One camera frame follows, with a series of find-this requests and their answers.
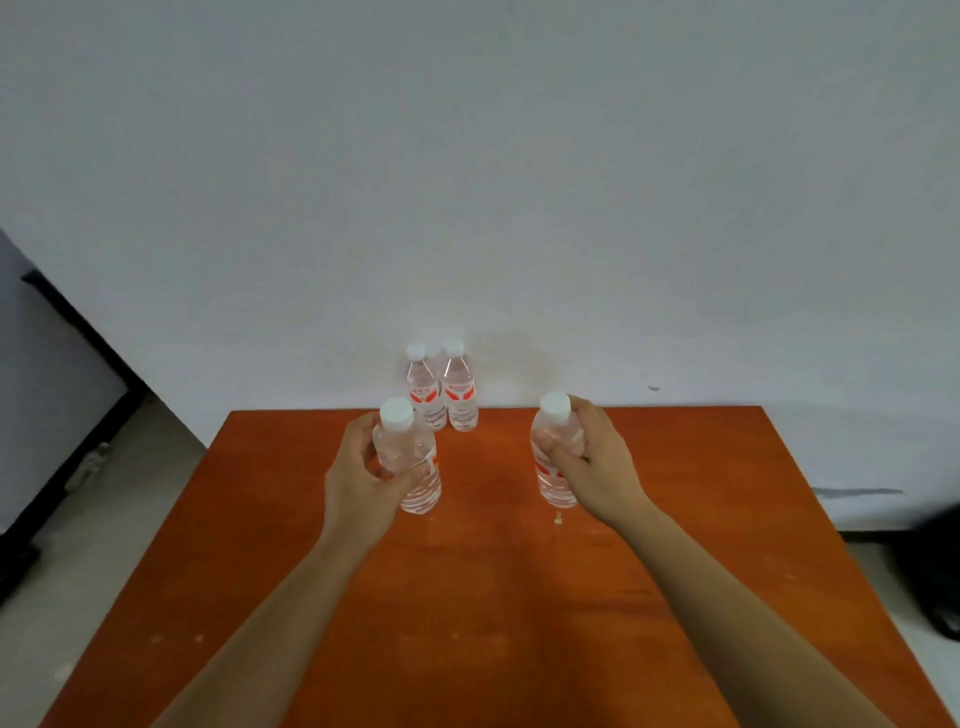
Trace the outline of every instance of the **white bottle cap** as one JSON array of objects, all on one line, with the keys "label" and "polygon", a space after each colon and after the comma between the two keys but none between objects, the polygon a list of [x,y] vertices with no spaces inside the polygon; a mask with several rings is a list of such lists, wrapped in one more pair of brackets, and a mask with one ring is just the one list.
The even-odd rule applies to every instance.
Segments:
[{"label": "white bottle cap", "polygon": [[414,405],[405,397],[390,397],[380,407],[380,423],[391,432],[403,432],[414,423]]},{"label": "white bottle cap", "polygon": [[570,417],[570,397],[566,392],[547,392],[540,398],[540,412],[548,420],[565,423]]},{"label": "white bottle cap", "polygon": [[463,356],[464,352],[467,350],[464,346],[463,339],[444,340],[444,349],[446,350],[446,355],[452,359],[455,359],[458,356]]},{"label": "white bottle cap", "polygon": [[408,344],[407,358],[410,361],[423,361],[426,358],[426,347],[423,344]]}]

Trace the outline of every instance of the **hand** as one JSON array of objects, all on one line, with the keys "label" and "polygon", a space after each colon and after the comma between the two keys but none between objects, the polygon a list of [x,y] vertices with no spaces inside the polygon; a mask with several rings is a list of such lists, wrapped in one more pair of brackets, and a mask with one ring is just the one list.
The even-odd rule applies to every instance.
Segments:
[{"label": "hand", "polygon": [[584,457],[572,454],[555,438],[534,434],[534,442],[560,468],[570,490],[598,521],[619,531],[638,508],[652,505],[640,487],[634,459],[607,413],[588,400],[570,395],[584,427]]},{"label": "hand", "polygon": [[344,547],[361,558],[390,530],[403,497],[430,473],[430,466],[420,463],[384,482],[367,470],[379,420],[370,412],[347,425],[325,479],[320,544]]}]

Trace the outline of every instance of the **wrist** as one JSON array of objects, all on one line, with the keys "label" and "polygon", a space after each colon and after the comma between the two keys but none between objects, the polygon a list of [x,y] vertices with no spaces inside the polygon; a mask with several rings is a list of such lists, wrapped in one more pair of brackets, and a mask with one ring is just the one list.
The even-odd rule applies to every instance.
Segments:
[{"label": "wrist", "polygon": [[353,574],[367,558],[368,553],[369,549],[358,545],[355,540],[324,531],[308,558],[311,561],[323,563],[327,568]]},{"label": "wrist", "polygon": [[642,494],[623,510],[622,517],[617,519],[617,523],[611,525],[613,530],[626,539],[630,533],[637,530],[642,531],[661,514],[662,511],[654,501],[649,499],[646,494]]}]

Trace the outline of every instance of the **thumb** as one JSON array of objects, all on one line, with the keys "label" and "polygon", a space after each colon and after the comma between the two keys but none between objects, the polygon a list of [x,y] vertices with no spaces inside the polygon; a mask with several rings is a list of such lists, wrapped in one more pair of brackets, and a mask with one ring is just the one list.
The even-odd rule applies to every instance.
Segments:
[{"label": "thumb", "polygon": [[537,432],[533,435],[534,445],[540,448],[550,462],[569,480],[571,477],[576,479],[578,476],[587,473],[587,463],[574,455],[555,437],[550,437],[543,432]]},{"label": "thumb", "polygon": [[430,466],[427,463],[418,463],[413,468],[409,468],[397,477],[387,483],[387,487],[394,491],[397,498],[403,498],[420,482],[430,474]]}]

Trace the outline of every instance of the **person's left hand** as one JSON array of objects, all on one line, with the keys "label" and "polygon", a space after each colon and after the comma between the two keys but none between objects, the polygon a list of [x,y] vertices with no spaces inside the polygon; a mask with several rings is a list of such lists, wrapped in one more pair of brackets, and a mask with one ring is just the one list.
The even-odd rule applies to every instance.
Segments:
[{"label": "person's left hand", "polygon": [[384,482],[367,470],[379,421],[379,414],[370,412],[347,425],[325,479],[320,544],[335,544],[360,557],[390,530],[403,497],[430,473],[430,466],[420,463]]}]

